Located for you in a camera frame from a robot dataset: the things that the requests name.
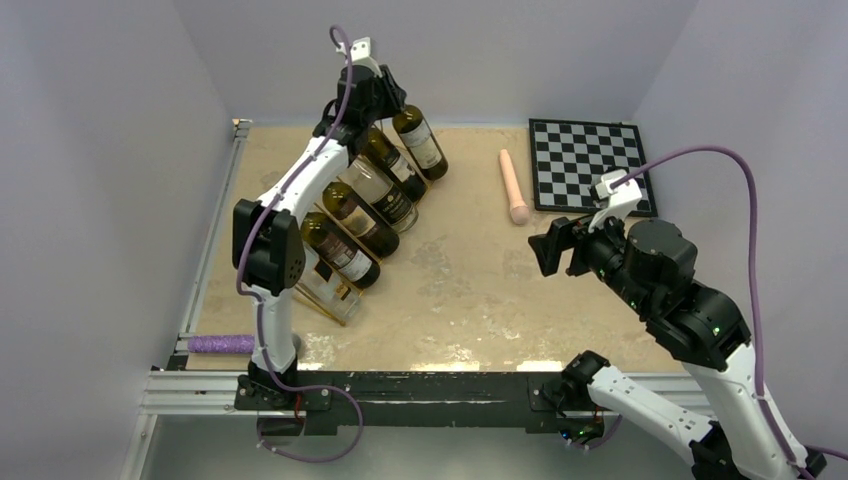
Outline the clear brown-tinted bottle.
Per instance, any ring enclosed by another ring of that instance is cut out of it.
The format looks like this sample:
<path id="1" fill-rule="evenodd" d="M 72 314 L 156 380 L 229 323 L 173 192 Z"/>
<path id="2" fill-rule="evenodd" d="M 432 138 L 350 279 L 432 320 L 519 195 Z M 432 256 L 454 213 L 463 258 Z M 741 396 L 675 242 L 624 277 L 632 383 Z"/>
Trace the clear brown-tinted bottle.
<path id="1" fill-rule="evenodd" d="M 355 159 L 340 175 L 397 233 L 409 230 L 418 220 L 412 200 L 385 174 L 370 163 Z"/>

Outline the dark green wine bottle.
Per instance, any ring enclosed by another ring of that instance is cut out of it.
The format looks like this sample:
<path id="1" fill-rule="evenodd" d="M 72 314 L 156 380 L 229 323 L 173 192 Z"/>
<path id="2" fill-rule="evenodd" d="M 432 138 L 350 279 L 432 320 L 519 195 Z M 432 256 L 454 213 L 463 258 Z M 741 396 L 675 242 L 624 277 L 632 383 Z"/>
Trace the dark green wine bottle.
<path id="1" fill-rule="evenodd" d="M 376 261 L 326 214 L 308 212 L 301 234 L 322 260 L 357 288 L 368 288 L 378 280 L 381 270 Z"/>

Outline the clear glass liquor bottle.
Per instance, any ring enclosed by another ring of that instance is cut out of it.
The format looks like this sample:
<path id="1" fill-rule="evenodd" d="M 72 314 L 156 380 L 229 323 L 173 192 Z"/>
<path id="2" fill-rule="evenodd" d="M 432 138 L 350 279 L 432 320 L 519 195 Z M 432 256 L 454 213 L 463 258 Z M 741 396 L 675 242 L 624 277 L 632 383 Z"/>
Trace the clear glass liquor bottle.
<path id="1" fill-rule="evenodd" d="M 312 250 L 305 251 L 305 267 L 296 289 L 316 311 L 341 326 L 346 326 L 360 307 L 361 292 Z"/>

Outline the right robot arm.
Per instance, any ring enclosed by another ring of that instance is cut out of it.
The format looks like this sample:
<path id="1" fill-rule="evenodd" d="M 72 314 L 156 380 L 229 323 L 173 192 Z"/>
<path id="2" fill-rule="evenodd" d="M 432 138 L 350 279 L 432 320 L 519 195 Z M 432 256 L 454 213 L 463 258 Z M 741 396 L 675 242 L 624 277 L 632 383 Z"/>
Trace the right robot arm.
<path id="1" fill-rule="evenodd" d="M 592 351 L 575 357 L 539 395 L 558 413 L 602 407 L 671 448 L 697 479 L 811 479 L 824 454 L 798 442 L 755 384 L 757 355 L 736 303 L 695 277 L 696 246 L 673 224 L 649 219 L 626 227 L 610 218 L 558 219 L 529 245 L 544 275 L 564 252 L 571 276 L 593 273 L 679 361 L 707 398 L 711 415 L 679 406 L 637 384 Z"/>

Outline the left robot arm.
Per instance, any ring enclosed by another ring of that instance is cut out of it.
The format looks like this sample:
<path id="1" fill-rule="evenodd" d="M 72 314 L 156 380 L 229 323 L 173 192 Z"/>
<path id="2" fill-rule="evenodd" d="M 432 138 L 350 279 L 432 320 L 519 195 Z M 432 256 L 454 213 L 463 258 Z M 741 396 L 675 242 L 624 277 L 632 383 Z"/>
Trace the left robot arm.
<path id="1" fill-rule="evenodd" d="M 388 65 L 343 69 L 335 112 L 315 126 L 301 156 L 269 191 L 234 207 L 237 291 L 251 299 L 256 322 L 248 377 L 272 408 L 289 407 L 303 390 L 291 314 L 293 289 L 306 270 L 301 225 L 324 188 L 361 152 L 369 128 L 400 113 L 405 100 Z"/>

